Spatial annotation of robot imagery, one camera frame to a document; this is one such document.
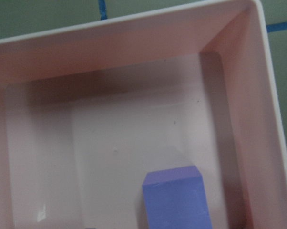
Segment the pink plastic bin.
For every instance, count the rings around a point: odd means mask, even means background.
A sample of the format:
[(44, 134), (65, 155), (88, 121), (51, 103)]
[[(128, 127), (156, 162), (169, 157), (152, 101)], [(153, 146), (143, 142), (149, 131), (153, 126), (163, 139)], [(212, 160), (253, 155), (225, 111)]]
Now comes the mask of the pink plastic bin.
[(145, 229), (146, 174), (192, 164), (215, 229), (287, 229), (260, 1), (0, 39), (0, 229)]

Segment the purple foam block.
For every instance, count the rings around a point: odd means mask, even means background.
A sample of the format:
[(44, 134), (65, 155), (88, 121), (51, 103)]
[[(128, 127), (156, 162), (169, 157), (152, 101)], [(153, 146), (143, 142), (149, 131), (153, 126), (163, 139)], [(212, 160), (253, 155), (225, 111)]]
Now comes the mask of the purple foam block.
[(196, 166), (149, 172), (142, 189), (149, 228), (212, 228), (203, 177)]

